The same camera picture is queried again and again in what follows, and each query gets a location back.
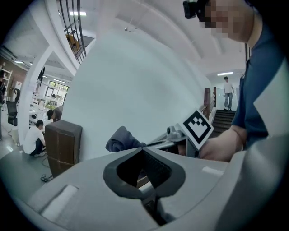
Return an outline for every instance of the wooden railing post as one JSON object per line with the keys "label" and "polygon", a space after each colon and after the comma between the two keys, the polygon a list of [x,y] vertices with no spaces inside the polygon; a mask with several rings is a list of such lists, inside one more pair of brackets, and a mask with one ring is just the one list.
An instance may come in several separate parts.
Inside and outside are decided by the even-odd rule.
{"label": "wooden railing post", "polygon": [[215,97],[214,107],[217,107],[217,88],[216,87],[214,87],[213,95]]}
{"label": "wooden railing post", "polygon": [[209,119],[210,116],[210,103],[211,103],[211,90],[210,88],[205,88],[204,105],[206,106],[206,108],[204,109],[203,114],[207,119]]}

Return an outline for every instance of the person bending over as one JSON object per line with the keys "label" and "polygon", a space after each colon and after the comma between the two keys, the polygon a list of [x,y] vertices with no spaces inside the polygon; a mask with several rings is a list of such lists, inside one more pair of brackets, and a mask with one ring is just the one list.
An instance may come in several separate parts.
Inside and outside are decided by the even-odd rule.
{"label": "person bending over", "polygon": [[231,111],[234,88],[233,88],[233,85],[231,83],[229,83],[227,76],[225,76],[224,79],[226,81],[224,83],[224,97],[225,97],[224,111],[227,111],[228,109],[229,109],[229,111]]}
{"label": "person bending over", "polygon": [[200,150],[203,159],[228,162],[234,153],[268,136],[253,103],[274,78],[285,55],[262,17],[244,0],[209,0],[205,15],[211,27],[252,49],[240,79],[239,103],[231,128],[208,139]]}
{"label": "person bending over", "polygon": [[45,140],[42,133],[43,121],[38,120],[35,126],[31,127],[27,132],[24,140],[23,149],[26,154],[34,157],[43,157],[45,155],[42,152],[43,146],[45,146]]}
{"label": "person bending over", "polygon": [[53,119],[53,122],[56,122],[56,121],[61,120],[62,110],[63,110],[63,107],[62,107],[62,106],[59,106],[59,107],[57,107],[57,108],[54,109],[54,110],[51,110],[51,109],[50,109],[50,110],[47,112],[48,120]]}

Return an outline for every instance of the balcony railing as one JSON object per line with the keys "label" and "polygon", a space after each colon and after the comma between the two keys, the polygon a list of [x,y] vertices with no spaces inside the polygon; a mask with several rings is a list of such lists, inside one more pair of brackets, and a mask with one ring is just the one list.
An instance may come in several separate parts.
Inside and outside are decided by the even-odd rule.
{"label": "balcony railing", "polygon": [[[86,51],[81,28],[80,0],[59,0],[59,3],[67,41],[75,58],[81,64],[86,56]],[[71,20],[70,12],[73,12],[73,20]]]}

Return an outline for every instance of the man in blue shirt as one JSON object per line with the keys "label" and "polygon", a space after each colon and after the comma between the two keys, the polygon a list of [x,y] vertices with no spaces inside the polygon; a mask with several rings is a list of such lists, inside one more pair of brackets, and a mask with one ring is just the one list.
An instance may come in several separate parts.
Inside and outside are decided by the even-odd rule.
{"label": "man in blue shirt", "polygon": [[210,16],[212,26],[252,49],[240,80],[240,98],[232,126],[219,137],[208,139],[200,151],[201,158],[230,161],[234,153],[268,136],[253,103],[274,78],[285,55],[261,16],[244,0],[209,0],[205,14]]}

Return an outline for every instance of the black hair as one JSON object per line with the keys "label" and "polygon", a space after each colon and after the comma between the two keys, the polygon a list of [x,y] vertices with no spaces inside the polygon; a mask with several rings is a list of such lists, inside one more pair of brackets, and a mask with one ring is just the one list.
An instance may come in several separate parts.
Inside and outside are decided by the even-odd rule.
{"label": "black hair", "polygon": [[40,125],[43,125],[43,121],[42,120],[38,120],[35,124],[36,127],[39,127]]}
{"label": "black hair", "polygon": [[4,74],[5,74],[5,73],[4,73],[4,70],[1,70],[1,71],[0,71],[0,78],[4,78]]}

